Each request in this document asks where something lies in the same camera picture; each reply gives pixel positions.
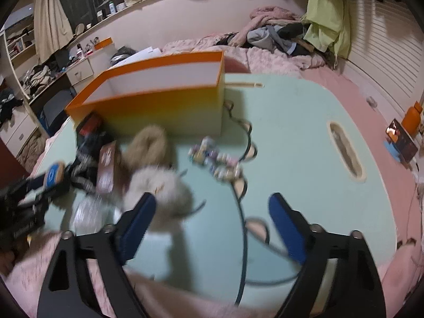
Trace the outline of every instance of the blue gripper pad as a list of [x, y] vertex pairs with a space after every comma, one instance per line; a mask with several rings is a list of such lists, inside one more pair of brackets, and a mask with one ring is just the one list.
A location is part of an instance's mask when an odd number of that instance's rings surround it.
[[127, 213], [129, 213], [127, 216], [131, 214], [133, 217], [128, 228], [120, 236], [117, 245], [118, 256], [122, 265], [124, 265], [126, 261], [134, 258], [155, 211], [156, 200], [154, 196], [151, 194], [144, 194], [132, 211], [127, 211], [122, 215], [121, 220], [125, 219]]
[[305, 238], [299, 232], [281, 203], [281, 198], [273, 194], [268, 200], [269, 214], [280, 237], [287, 247], [291, 259], [303, 265], [306, 261]]

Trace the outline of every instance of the brown fluffy scrunchie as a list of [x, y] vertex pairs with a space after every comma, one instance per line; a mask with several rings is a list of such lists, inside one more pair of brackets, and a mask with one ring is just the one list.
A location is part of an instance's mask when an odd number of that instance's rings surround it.
[[170, 148], [165, 130], [158, 125], [143, 128], [134, 137], [122, 158], [130, 171], [149, 165], [170, 165]]

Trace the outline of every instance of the white bottle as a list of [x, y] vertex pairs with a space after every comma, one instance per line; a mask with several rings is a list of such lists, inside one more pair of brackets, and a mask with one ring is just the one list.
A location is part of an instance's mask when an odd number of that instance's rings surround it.
[[113, 4], [112, 1], [109, 3], [109, 10], [110, 10], [110, 14], [116, 13], [115, 5]]

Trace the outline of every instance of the fur ball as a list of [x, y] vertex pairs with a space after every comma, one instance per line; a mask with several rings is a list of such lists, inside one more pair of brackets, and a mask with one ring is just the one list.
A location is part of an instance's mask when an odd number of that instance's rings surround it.
[[156, 199], [151, 230], [161, 229], [169, 220], [188, 214], [192, 209], [191, 190], [175, 171], [153, 166], [136, 171], [124, 196], [124, 210], [133, 209], [145, 192]]
[[132, 140], [122, 158], [130, 171], [144, 166], [169, 166], [170, 148], [165, 130], [158, 125], [143, 128]]

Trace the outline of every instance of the human hand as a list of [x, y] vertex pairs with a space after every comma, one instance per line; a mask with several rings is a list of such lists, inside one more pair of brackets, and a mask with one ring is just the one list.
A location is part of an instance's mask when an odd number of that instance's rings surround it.
[[15, 255], [12, 251], [0, 251], [0, 273], [7, 276], [13, 269]]

